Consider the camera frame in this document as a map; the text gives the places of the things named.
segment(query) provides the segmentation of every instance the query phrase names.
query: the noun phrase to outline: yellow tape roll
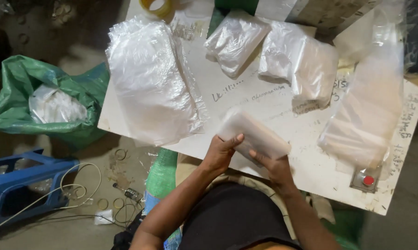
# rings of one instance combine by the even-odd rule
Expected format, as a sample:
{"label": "yellow tape roll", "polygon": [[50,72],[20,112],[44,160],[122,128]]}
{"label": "yellow tape roll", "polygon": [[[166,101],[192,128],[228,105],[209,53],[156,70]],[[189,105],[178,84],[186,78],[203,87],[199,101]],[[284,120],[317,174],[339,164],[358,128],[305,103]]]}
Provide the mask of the yellow tape roll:
{"label": "yellow tape roll", "polygon": [[150,10],[151,4],[155,0],[139,0],[139,5],[145,9],[145,11],[156,15],[157,17],[165,17],[172,10],[172,0],[164,0],[164,4],[156,10]]}

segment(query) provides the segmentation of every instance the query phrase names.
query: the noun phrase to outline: folded plastic bag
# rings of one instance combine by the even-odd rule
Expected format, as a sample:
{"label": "folded plastic bag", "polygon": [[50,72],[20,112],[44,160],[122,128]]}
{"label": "folded plastic bag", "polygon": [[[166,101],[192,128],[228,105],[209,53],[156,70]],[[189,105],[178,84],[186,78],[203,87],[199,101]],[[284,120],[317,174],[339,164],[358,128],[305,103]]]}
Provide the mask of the folded plastic bag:
{"label": "folded plastic bag", "polygon": [[109,36],[106,54],[130,136],[159,146],[202,133],[205,104],[170,28],[135,17]]}
{"label": "folded plastic bag", "polygon": [[37,123],[86,121],[87,109],[59,88],[45,84],[28,98],[30,115]]}
{"label": "folded plastic bag", "polygon": [[270,30],[270,25],[258,18],[242,10],[233,10],[207,39],[204,47],[208,55],[217,59],[226,75],[236,77],[241,66]]}
{"label": "folded plastic bag", "polygon": [[263,42],[258,74],[291,81],[292,63],[300,53],[300,40],[314,37],[315,27],[270,21],[272,30]]}
{"label": "folded plastic bag", "polygon": [[235,150],[257,166],[260,164],[250,157],[250,150],[256,150],[276,160],[289,154],[292,148],[275,132],[242,111],[240,107],[232,107],[226,112],[217,135],[226,141],[239,134],[244,134],[245,140],[235,147]]}
{"label": "folded plastic bag", "polygon": [[304,36],[299,43],[300,54],[292,62],[294,99],[318,100],[320,107],[324,107],[333,93],[339,55],[333,46],[312,37]]}
{"label": "folded plastic bag", "polygon": [[392,40],[373,45],[356,66],[354,79],[318,145],[329,155],[357,168],[383,162],[402,113],[403,46]]}

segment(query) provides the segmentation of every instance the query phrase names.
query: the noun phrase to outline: concrete floor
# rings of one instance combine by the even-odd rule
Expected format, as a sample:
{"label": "concrete floor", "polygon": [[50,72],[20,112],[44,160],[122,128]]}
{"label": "concrete floor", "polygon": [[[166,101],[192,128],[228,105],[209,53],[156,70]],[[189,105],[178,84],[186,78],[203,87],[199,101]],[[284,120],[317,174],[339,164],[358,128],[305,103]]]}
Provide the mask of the concrete floor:
{"label": "concrete floor", "polygon": [[[56,30],[56,38],[49,36],[53,26],[46,19],[42,8],[35,8],[26,15],[25,25],[18,25],[16,17],[7,18],[3,23],[14,48],[14,54],[24,54],[44,59],[58,65],[69,74],[87,71],[106,60],[107,31],[111,25],[125,19],[129,0],[96,1],[86,15],[66,23]],[[17,36],[25,32],[30,37],[25,46],[18,43]],[[34,146],[45,149],[44,154],[65,156],[65,145],[47,136],[9,135],[0,132],[0,140],[11,142],[0,145],[0,157],[27,151]],[[124,160],[115,160],[118,149],[127,151]],[[74,155],[81,162],[99,166],[103,175],[102,184],[94,196],[94,204],[51,214],[48,217],[62,217],[75,214],[94,214],[96,201],[105,198],[112,202],[123,194],[112,184],[118,180],[130,182],[139,192],[145,190],[148,166],[153,157],[148,152],[153,148],[136,148],[129,138],[107,134],[89,147]],[[93,190],[97,184],[95,170],[85,168],[75,183]],[[123,221],[124,211],[118,217]],[[121,231],[117,225],[94,225],[93,219],[64,219],[62,222],[39,222],[29,219],[0,229],[0,249],[110,249],[113,236]],[[412,139],[402,174],[397,184],[393,201],[387,216],[366,212],[361,239],[362,249],[418,249],[418,125]]]}

